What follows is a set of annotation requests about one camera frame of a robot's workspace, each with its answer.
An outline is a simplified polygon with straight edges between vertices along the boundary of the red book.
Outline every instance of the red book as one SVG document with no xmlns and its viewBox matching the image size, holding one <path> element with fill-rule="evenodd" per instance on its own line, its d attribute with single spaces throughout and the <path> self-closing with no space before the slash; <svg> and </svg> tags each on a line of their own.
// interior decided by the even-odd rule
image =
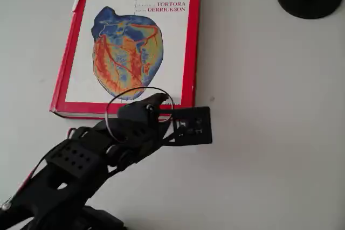
<svg viewBox="0 0 345 230">
<path fill-rule="evenodd" d="M 194 105 L 199 0 L 76 0 L 50 111 L 103 118 L 135 87 Z M 159 91 L 133 90 L 109 114 Z M 169 108 L 169 102 L 162 108 Z"/>
</svg>

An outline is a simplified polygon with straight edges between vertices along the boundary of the hole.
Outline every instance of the hole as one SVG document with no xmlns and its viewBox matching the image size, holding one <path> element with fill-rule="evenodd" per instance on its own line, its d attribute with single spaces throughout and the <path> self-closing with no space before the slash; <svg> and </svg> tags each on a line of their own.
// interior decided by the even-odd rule
<svg viewBox="0 0 345 230">
<path fill-rule="evenodd" d="M 61 183 L 60 186 L 58 187 L 58 190 L 62 190 L 65 187 L 67 187 L 67 184 L 66 183 Z"/>
<path fill-rule="evenodd" d="M 200 118 L 196 118 L 195 119 L 195 122 L 196 122 L 196 124 L 201 124 L 202 122 L 203 122 L 203 120 L 202 119 L 200 119 Z"/>
</svg>

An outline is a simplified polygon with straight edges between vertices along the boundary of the black robotic arm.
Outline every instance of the black robotic arm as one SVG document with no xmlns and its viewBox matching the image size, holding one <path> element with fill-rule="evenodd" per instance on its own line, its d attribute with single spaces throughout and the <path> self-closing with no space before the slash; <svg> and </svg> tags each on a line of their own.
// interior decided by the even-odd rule
<svg viewBox="0 0 345 230">
<path fill-rule="evenodd" d="M 85 206 L 86 201 L 108 178 L 163 145 L 212 142 L 208 107 L 160 110 L 167 98 L 154 94 L 128 104 L 119 109 L 117 118 L 108 120 L 109 127 L 102 120 L 93 128 L 76 129 L 44 157 L 47 165 L 30 175 L 2 206 L 0 230 L 30 217 L 33 219 L 23 229 L 126 229 L 107 212 Z M 170 114 L 171 119 L 160 122 L 161 114 Z M 171 123 L 174 131 L 166 136 Z"/>
</svg>

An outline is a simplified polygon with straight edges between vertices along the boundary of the metal wire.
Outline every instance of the metal wire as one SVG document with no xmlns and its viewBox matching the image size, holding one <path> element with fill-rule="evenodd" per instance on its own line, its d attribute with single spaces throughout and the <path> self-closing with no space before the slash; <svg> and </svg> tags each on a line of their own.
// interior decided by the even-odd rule
<svg viewBox="0 0 345 230">
<path fill-rule="evenodd" d="M 111 137 L 112 137 L 113 139 L 115 139 L 116 141 L 118 141 L 118 142 L 120 142 L 120 143 L 122 143 L 123 141 L 120 141 L 119 139 L 117 139 L 117 138 L 114 136 L 112 130 L 110 129 L 109 122 L 108 122 L 108 119 L 109 119 L 108 109 L 109 109 L 110 104 L 112 104 L 112 102 L 115 101 L 117 98 L 119 98 L 121 95 L 124 95 L 124 94 L 126 94 L 126 93 L 128 93 L 128 92 L 130 92 L 130 91 L 137 90 L 137 89 L 155 89 L 155 90 L 159 90 L 159 91 L 163 92 L 164 94 L 167 94 L 167 95 L 169 96 L 169 99 L 171 100 L 171 108 L 172 108 L 172 110 L 175 109 L 175 104 L 174 104 L 174 101 L 173 101 L 172 97 L 170 96 L 170 94 L 168 94 L 166 91 L 164 91 L 163 89 L 160 89 L 160 88 L 158 88 L 158 87 L 153 87 L 153 86 L 134 87 L 134 88 L 131 88 L 131 89 L 129 89 L 129 90 L 126 90 L 126 91 L 124 91 L 124 92 L 118 94 L 117 96 L 115 96 L 114 98 L 112 98 L 112 99 L 110 100 L 110 102 L 108 102 L 107 107 L 106 107 L 106 111 L 105 111 L 105 113 L 104 113 L 104 117 L 105 117 L 106 126 L 107 126 L 107 129 L 108 129 L 109 134 L 111 135 Z M 161 123 L 169 121 L 169 120 L 171 119 L 171 117 L 172 117 L 172 115 L 170 115 L 166 120 L 162 121 Z"/>
</svg>

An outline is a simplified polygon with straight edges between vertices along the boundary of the book cover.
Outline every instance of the book cover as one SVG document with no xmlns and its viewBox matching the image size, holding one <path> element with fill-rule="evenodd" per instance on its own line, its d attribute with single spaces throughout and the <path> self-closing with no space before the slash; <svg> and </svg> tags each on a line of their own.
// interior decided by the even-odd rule
<svg viewBox="0 0 345 230">
<path fill-rule="evenodd" d="M 199 0 L 78 0 L 50 111 L 102 118 L 114 96 L 143 86 L 193 106 L 198 16 Z M 109 113 L 156 92 L 131 91 Z"/>
</svg>

